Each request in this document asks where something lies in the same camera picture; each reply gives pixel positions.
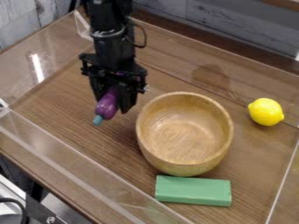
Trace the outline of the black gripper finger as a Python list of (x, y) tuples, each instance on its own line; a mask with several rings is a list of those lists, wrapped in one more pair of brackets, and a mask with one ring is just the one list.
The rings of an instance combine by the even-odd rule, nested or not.
[(89, 79), (93, 93), (95, 95), (97, 101), (99, 101), (113, 86), (114, 81), (110, 76), (90, 76)]
[(118, 90), (119, 90), (119, 107), (122, 113), (126, 114), (130, 111), (130, 109), (137, 105), (138, 92), (137, 88), (125, 82), (121, 82), (118, 84)]

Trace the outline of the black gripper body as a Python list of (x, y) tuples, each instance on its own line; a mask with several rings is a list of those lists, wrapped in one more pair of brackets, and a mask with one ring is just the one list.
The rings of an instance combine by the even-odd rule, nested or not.
[(135, 87), (138, 93), (146, 92), (146, 69), (137, 63), (137, 48), (145, 48), (137, 43), (135, 30), (121, 29), (110, 31), (90, 31), (94, 41), (94, 53), (83, 53), (82, 74), (86, 76), (110, 76), (114, 85), (125, 82)]

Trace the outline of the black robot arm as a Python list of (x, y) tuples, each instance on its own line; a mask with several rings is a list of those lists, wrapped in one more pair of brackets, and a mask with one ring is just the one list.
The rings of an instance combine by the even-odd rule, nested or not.
[(137, 48), (146, 47), (147, 36), (138, 44), (139, 24), (130, 18), (133, 0), (87, 0), (86, 9), (95, 52), (79, 56), (81, 71), (89, 76), (98, 101), (95, 114), (110, 120), (118, 111), (130, 111), (146, 92), (147, 70), (137, 63)]

